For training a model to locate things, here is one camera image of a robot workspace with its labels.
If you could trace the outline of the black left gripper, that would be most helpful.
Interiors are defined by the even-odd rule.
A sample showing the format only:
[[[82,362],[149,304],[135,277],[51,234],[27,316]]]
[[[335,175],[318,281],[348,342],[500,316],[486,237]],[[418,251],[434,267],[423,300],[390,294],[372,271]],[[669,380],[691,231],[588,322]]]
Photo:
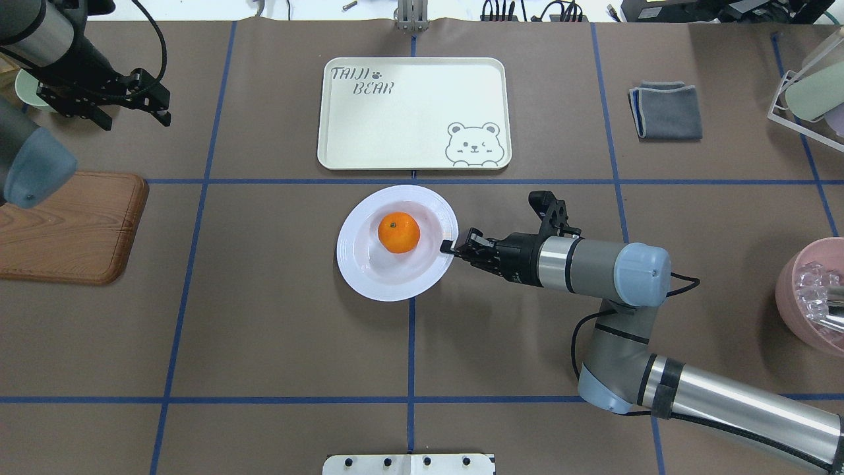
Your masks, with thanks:
[[[92,121],[104,131],[112,130],[113,117],[105,106],[121,106],[150,114],[165,127],[171,126],[171,93],[148,70],[135,67],[122,75],[110,66],[36,67],[37,94],[63,117]]]

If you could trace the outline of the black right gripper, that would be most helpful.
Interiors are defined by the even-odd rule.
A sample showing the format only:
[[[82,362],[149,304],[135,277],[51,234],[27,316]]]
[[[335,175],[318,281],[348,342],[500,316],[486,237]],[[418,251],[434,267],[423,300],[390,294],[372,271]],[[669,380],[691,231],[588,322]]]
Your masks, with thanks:
[[[462,257],[474,268],[503,277],[507,282],[539,286],[537,256],[539,235],[514,232],[504,239],[483,237],[477,228],[467,230],[466,240],[443,240],[440,252]]]

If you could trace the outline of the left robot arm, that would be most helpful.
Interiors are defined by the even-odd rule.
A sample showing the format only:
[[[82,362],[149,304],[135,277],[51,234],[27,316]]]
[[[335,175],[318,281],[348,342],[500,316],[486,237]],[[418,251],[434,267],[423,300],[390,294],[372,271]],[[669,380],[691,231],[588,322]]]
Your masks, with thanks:
[[[171,124],[171,93],[163,86],[167,46],[159,24],[135,2],[161,48],[157,75],[142,67],[123,75],[85,34],[90,16],[115,11],[112,1],[3,1],[2,54],[38,81],[37,94],[63,117],[80,117],[108,131],[104,106],[148,112]],[[2,101],[2,204],[32,208],[76,172],[76,158],[18,106]]]

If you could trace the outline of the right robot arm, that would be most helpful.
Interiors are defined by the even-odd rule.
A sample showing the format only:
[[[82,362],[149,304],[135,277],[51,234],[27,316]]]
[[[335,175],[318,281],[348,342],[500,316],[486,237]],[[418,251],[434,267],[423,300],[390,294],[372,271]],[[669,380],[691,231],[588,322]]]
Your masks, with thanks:
[[[842,417],[652,352],[658,313],[673,296],[662,247],[585,239],[577,228],[486,237],[470,228],[440,252],[509,282],[601,300],[578,373],[597,408],[712,429],[827,474],[842,473]]]

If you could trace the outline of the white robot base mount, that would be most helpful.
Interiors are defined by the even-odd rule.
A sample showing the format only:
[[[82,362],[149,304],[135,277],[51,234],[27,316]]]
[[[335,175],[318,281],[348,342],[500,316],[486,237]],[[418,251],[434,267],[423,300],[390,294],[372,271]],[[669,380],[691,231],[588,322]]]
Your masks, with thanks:
[[[337,455],[322,474],[495,474],[495,457],[483,453]]]

